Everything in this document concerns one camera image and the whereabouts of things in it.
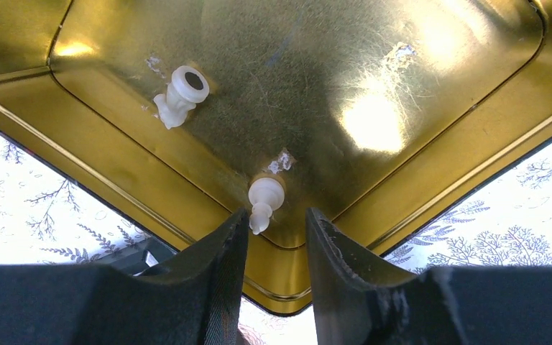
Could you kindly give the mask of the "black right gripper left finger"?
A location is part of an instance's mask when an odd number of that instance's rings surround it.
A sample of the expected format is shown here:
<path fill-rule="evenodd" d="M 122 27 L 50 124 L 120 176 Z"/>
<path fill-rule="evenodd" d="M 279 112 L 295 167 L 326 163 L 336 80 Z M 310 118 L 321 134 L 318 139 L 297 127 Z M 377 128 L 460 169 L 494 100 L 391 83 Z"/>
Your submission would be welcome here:
<path fill-rule="evenodd" d="M 106 264 L 0 265 L 0 344 L 242 344 L 249 214 L 140 275 Z"/>

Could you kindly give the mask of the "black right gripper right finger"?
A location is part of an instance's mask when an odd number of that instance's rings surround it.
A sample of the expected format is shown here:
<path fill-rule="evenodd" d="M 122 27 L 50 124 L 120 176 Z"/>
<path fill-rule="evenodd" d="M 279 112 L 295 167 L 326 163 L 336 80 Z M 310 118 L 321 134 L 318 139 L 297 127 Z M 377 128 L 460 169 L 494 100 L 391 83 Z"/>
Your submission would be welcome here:
<path fill-rule="evenodd" d="M 552 344 L 552 266 L 431 267 L 417 275 L 305 214 L 320 344 Z"/>

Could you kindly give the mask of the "fourteenth white chess piece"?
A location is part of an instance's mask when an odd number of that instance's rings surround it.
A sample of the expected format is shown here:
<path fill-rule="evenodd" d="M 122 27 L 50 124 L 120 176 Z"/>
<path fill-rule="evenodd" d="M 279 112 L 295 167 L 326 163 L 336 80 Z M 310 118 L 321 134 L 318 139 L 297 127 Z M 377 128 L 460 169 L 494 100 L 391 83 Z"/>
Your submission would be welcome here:
<path fill-rule="evenodd" d="M 285 189 L 274 178 L 259 178 L 249 190 L 248 199 L 252 205 L 249 227 L 254 235 L 259 235 L 270 225 L 273 213 L 285 200 Z"/>

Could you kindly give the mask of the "gold metal tin box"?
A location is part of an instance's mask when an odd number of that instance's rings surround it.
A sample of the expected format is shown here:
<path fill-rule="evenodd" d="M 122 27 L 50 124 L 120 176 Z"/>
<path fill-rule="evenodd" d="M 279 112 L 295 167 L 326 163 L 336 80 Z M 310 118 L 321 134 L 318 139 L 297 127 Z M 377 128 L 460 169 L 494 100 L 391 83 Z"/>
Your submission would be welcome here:
<path fill-rule="evenodd" d="M 273 166 L 244 292 L 292 314 L 307 208 L 384 252 L 552 137 L 552 1 L 0 1 L 0 130 L 180 249 Z"/>

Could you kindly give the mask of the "white knight chess piece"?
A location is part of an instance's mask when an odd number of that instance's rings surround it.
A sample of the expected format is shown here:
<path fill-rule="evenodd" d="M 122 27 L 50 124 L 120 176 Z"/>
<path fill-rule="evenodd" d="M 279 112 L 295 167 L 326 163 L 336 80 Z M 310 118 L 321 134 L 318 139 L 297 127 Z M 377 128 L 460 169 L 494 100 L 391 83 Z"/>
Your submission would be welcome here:
<path fill-rule="evenodd" d="M 181 65 L 172 72 L 166 91 L 153 98 L 157 117 L 166 129 L 180 127 L 209 93 L 210 86 L 204 75 L 192 66 Z"/>

